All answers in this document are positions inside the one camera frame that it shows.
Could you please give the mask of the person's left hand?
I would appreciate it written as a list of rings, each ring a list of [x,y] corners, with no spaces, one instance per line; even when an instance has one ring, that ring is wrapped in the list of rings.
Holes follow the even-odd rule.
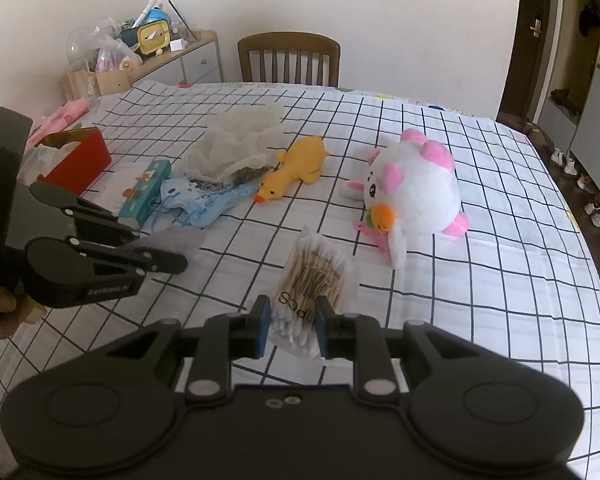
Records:
[[[33,324],[45,313],[42,304],[30,297],[16,298],[0,286],[0,339],[14,336],[21,324]]]

